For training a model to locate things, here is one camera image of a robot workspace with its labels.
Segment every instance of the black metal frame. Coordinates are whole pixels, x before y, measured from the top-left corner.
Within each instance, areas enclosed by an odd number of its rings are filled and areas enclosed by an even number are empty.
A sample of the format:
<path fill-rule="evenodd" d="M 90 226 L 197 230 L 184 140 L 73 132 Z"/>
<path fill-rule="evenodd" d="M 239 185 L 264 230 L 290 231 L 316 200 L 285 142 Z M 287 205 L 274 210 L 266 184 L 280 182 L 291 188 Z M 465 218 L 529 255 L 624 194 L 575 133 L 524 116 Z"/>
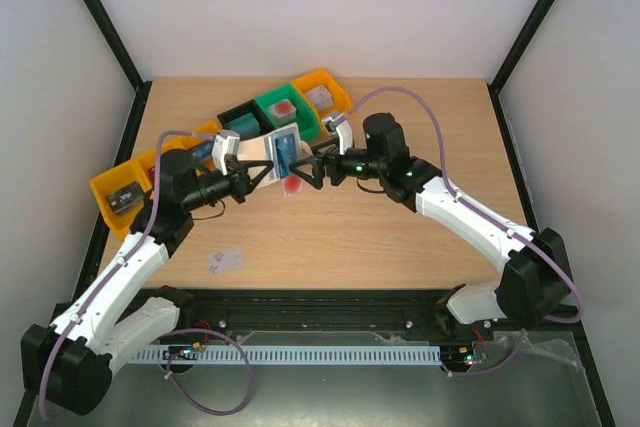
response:
<path fill-rule="evenodd" d="M 493 82 L 487 85 L 496 119 L 500 127 L 509 164 L 516 183 L 527 224 L 538 228 L 529 192 L 522 175 L 513 140 L 507 127 L 499 94 L 529 42 L 537 32 L 555 0 L 538 0 L 518 34 Z M 84 0 L 96 24 L 111 47 L 116 59 L 129 79 L 136 96 L 120 142 L 115 165 L 131 157 L 142 121 L 142 115 L 151 90 L 151 81 L 143 81 L 120 39 L 100 0 Z M 99 216 L 82 265 L 73 299 L 81 295 L 98 274 L 109 230 Z M 433 325 L 435 302 L 444 295 L 441 290 L 365 290 L 365 291 L 213 291 L 189 290 L 195 296 L 195 309 L 199 318 L 224 320 L 227 328 L 236 331 L 252 329 L 272 330 L 375 330 L 397 332 L 412 340 L 430 340 L 439 345 L 451 345 L 472 340 L 469 337 L 452 341 Z M 137 309 L 152 295 L 143 289 L 129 310 Z M 413 327 L 407 328 L 411 320 Z M 508 321 L 499 321 L 496 329 L 514 329 Z M 613 426 L 614 420 L 600 383 L 589 342 L 582 324 L 562 325 L 544 322 L 538 330 L 572 332 L 578 352 L 587 371 L 587 378 L 602 425 Z M 14 426 L 27 425 L 35 396 L 25 392 Z"/>

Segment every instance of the white wall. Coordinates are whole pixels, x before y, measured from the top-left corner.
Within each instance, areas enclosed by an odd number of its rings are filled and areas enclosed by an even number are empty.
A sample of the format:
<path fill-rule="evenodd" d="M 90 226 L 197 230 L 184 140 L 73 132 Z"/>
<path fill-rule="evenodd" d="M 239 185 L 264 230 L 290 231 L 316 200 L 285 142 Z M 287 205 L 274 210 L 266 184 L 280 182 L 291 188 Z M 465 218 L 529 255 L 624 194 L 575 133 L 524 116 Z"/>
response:
<path fill-rule="evenodd" d="M 558 0 L 502 95 L 620 426 L 638 425 L 640 391 L 639 33 L 640 0 Z"/>
<path fill-rule="evenodd" d="M 143 77 L 481 77 L 535 0 L 103 0 Z"/>
<path fill-rule="evenodd" d="M 19 342 L 69 300 L 133 90 L 81 0 L 0 0 L 0 425 L 22 396 Z"/>

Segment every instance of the black wire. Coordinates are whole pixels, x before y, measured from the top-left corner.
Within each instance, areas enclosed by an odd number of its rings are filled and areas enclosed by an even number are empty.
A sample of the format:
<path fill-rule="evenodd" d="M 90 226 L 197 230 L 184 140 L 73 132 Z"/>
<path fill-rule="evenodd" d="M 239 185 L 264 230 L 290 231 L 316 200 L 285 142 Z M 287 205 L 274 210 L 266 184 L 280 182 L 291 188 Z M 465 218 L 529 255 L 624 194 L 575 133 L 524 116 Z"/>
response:
<path fill-rule="evenodd" d="M 209 217 L 198 217 L 198 218 L 194 217 L 193 220 L 209 220 L 209 219 L 217 219 L 218 217 L 222 217 L 222 214 L 224 214 L 225 210 L 227 210 L 227 204 L 224 203 L 224 200 L 219 200 L 218 202 L 222 204 L 222 212 L 219 212 L 214 215 L 210 215 Z"/>
<path fill-rule="evenodd" d="M 384 189 L 381 190 L 371 190 L 371 189 L 367 189 L 366 187 L 363 187 L 360 184 L 360 179 L 356 178 L 356 185 L 358 186 L 358 188 L 363 191 L 366 192 L 367 194 L 384 194 Z"/>

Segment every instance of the wooden table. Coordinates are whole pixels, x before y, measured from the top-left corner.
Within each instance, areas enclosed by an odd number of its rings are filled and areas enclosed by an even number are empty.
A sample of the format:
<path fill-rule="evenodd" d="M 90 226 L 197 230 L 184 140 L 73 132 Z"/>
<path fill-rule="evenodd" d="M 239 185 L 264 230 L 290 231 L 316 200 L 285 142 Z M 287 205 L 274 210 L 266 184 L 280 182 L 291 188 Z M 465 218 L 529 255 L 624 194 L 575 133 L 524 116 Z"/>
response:
<path fill-rule="evenodd" d="M 216 114 L 289 79 L 158 78 L 154 80 L 134 155 L 155 146 L 168 129 L 194 128 Z M 524 215 L 487 87 L 481 79 L 337 79 L 354 102 L 386 85 L 410 88 L 432 106 L 442 125 L 449 175 L 480 202 L 515 222 Z M 438 164 L 428 116 L 410 97 L 385 93 L 351 119 L 356 146 L 362 120 L 391 112 L 403 126 L 411 153 Z M 365 185 L 376 188 L 370 181 Z M 213 213 L 210 207 L 194 216 Z M 111 235 L 103 266 L 119 240 Z M 212 274 L 208 256 L 242 248 L 245 265 Z M 304 185 L 285 198 L 277 183 L 247 202 L 227 201 L 223 217 L 198 221 L 169 263 L 147 287 L 211 289 L 428 289 L 495 279 L 479 252 L 438 223 L 384 195 L 361 192 L 354 179 L 317 191 Z"/>

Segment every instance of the purple cable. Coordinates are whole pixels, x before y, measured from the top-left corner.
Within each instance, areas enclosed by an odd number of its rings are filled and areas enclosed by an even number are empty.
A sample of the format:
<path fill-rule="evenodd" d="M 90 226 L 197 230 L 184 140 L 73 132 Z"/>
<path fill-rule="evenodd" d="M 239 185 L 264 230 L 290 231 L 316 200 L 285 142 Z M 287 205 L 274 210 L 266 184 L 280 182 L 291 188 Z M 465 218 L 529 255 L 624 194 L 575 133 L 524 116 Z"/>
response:
<path fill-rule="evenodd" d="M 509 355 L 507 355 L 502 362 L 497 363 L 493 367 L 489 367 L 488 369 L 484 369 L 484 370 L 479 370 L 478 372 L 451 372 L 449 369 L 447 369 L 446 365 L 441 364 L 442 370 L 444 370 L 447 373 L 447 375 L 450 377 L 476 377 L 478 375 L 485 375 L 485 374 L 491 374 L 493 372 L 496 372 L 514 359 L 514 357 L 522 347 L 522 344 L 524 343 L 524 338 L 526 333 L 527 331 L 524 329 L 520 331 L 520 337 L 518 337 L 518 342 L 513 347 L 513 350 L 509 352 Z"/>
<path fill-rule="evenodd" d="M 447 174 L 447 163 L 445 161 L 445 156 L 444 156 L 444 138 L 442 136 L 442 129 L 440 128 L 440 123 L 438 122 L 438 119 L 436 118 L 435 114 L 431 110 L 431 107 L 429 107 L 429 105 L 424 101 L 424 99 L 422 97 L 420 97 L 418 94 L 416 94 L 415 92 L 413 92 L 413 91 L 411 91 L 409 89 L 405 89 L 404 87 L 382 87 L 380 89 L 376 89 L 373 92 L 369 92 L 362 99 L 360 99 L 356 103 L 356 105 L 354 105 L 348 112 L 346 112 L 345 114 L 342 114 L 336 120 L 335 125 L 336 126 L 340 125 L 342 122 L 347 120 L 347 118 L 349 116 L 351 116 L 356 110 L 358 110 L 365 102 L 367 102 L 372 97 L 375 97 L 376 95 L 381 94 L 383 92 L 401 92 L 403 94 L 407 94 L 408 96 L 413 97 L 422 106 L 422 108 L 427 112 L 427 114 L 431 118 L 431 122 L 433 123 L 433 127 L 436 130 L 436 136 L 438 137 L 438 149 L 440 151 L 440 169 L 442 170 L 442 180 L 444 182 L 445 187 L 449 191 L 449 193 L 455 198 L 457 191 L 453 187 L 453 185 L 451 185 L 451 181 L 449 180 L 449 175 Z M 500 222 L 497 219 L 494 219 L 491 215 L 487 214 L 483 210 L 481 210 L 478 207 L 476 207 L 475 205 L 473 205 L 471 202 L 469 202 L 463 196 L 460 196 L 458 198 L 458 201 L 462 205 L 464 205 L 465 207 L 470 209 L 472 212 L 478 214 L 480 217 L 485 219 L 487 222 L 490 222 L 492 225 L 496 226 L 497 228 L 499 228 L 503 232 L 507 232 L 507 233 L 509 232 L 509 227 L 507 227 L 506 225 L 503 225 L 502 222 Z M 542 258 L 542 260 L 544 260 L 549 265 L 549 267 L 551 267 L 553 269 L 553 271 L 556 274 L 558 274 L 558 277 L 560 277 L 562 279 L 562 281 L 567 285 L 567 287 L 569 287 L 569 290 L 571 291 L 571 293 L 576 298 L 576 303 L 578 304 L 578 312 L 576 313 L 576 315 L 574 315 L 572 317 L 558 317 L 558 316 L 555 316 L 555 315 L 548 315 L 546 317 L 547 320 L 551 320 L 553 322 L 567 323 L 567 324 L 579 321 L 582 318 L 582 315 L 583 315 L 583 312 L 584 312 L 584 299 L 582 297 L 582 294 L 580 293 L 580 291 L 576 287 L 576 285 L 569 278 L 569 276 L 564 273 L 564 271 L 560 268 L 560 266 L 551 257 L 549 257 L 547 254 L 545 254 L 544 251 L 540 247 L 535 245 L 533 242 L 525 239 L 524 237 L 522 237 L 517 232 L 514 232 L 512 236 L 516 240 L 522 242 L 525 246 L 529 247 L 538 256 L 540 256 L 540 258 Z"/>
<path fill-rule="evenodd" d="M 163 132 L 160 137 L 158 137 L 158 142 L 156 143 L 156 166 L 160 166 L 160 156 L 162 155 L 162 144 L 164 140 L 172 135 L 180 135 L 186 137 L 199 137 L 201 139 L 212 140 L 215 136 L 213 134 L 204 134 L 200 132 L 189 132 L 184 130 L 167 130 Z M 91 303 L 98 296 L 100 291 L 104 288 L 105 285 L 113 278 L 114 275 L 122 268 L 124 264 L 126 264 L 131 257 L 133 257 L 140 247 L 144 245 L 145 240 L 149 237 L 149 233 L 151 229 L 153 229 L 153 224 L 156 221 L 156 217 L 158 216 L 158 199 L 160 197 L 160 169 L 155 169 L 154 177 L 153 177 L 153 202 L 151 204 L 151 216 L 149 217 L 149 222 L 147 223 L 147 227 L 144 229 L 142 233 L 142 237 L 140 240 L 136 242 L 136 244 L 131 248 L 129 252 L 127 252 L 122 258 L 124 260 L 123 263 L 118 263 L 116 266 L 106 274 L 100 283 L 91 291 L 91 293 L 87 296 L 87 299 L 82 303 L 80 308 L 78 309 L 77 316 L 81 317 L 87 311 Z M 58 415 L 49 415 L 47 412 L 47 404 L 46 404 L 46 394 L 47 394 L 47 386 L 49 385 L 49 377 L 51 376 L 51 370 L 53 368 L 53 363 L 55 362 L 56 357 L 58 356 L 58 352 L 62 348 L 62 344 L 69 336 L 73 328 L 77 325 L 77 322 L 71 321 L 69 325 L 62 331 L 56 342 L 53 344 L 53 348 L 49 353 L 49 357 L 47 358 L 47 362 L 45 363 L 44 369 L 42 371 L 42 378 L 40 380 L 40 388 L 38 389 L 38 411 L 40 412 L 40 416 L 46 420 L 51 421 L 58 417 Z"/>
<path fill-rule="evenodd" d="M 169 360 L 167 361 L 167 368 L 166 368 L 167 376 L 166 376 L 166 378 L 168 378 L 171 381 L 171 383 L 173 384 L 173 386 L 176 389 L 178 389 L 178 392 L 180 392 L 182 395 L 184 395 L 185 398 L 187 399 L 187 401 L 192 406 L 194 406 L 200 412 L 204 412 L 205 414 L 217 415 L 219 417 L 222 417 L 222 416 L 225 416 L 225 415 L 233 415 L 233 414 L 235 414 L 237 412 L 240 412 L 242 409 L 244 409 L 247 406 L 247 404 L 249 403 L 249 401 L 251 400 L 251 396 L 253 395 L 253 389 L 255 387 L 255 384 L 254 384 L 254 380 L 255 379 L 254 379 L 254 375 L 253 375 L 253 366 L 249 363 L 249 358 L 247 357 L 246 352 L 244 350 L 242 350 L 242 347 L 240 347 L 240 344 L 238 344 L 235 340 L 233 340 L 229 336 L 221 334 L 220 332 L 216 332 L 215 330 L 209 330 L 209 329 L 180 329 L 180 330 L 174 330 L 173 332 L 169 332 L 168 334 L 164 334 L 161 337 L 171 337 L 173 335 L 179 335 L 179 334 L 207 334 L 207 335 L 212 335 L 214 337 L 218 337 L 219 339 L 222 339 L 223 341 L 233 345 L 236 348 L 236 350 L 238 351 L 238 353 L 240 354 L 240 357 L 242 357 L 242 360 L 244 361 L 244 364 L 247 366 L 247 373 L 249 374 L 249 379 L 247 381 L 247 391 L 245 392 L 244 397 L 242 398 L 242 400 L 240 401 L 240 403 L 237 406 L 235 406 L 231 410 L 213 410 L 213 409 L 209 409 L 208 407 L 205 407 L 204 405 L 198 403 L 193 397 L 191 397 L 187 393 L 186 390 L 184 390 L 182 385 L 180 385 L 178 380 L 173 375 L 173 372 L 171 372 L 171 361 L 175 357 L 175 356 L 171 356 L 169 358 Z"/>

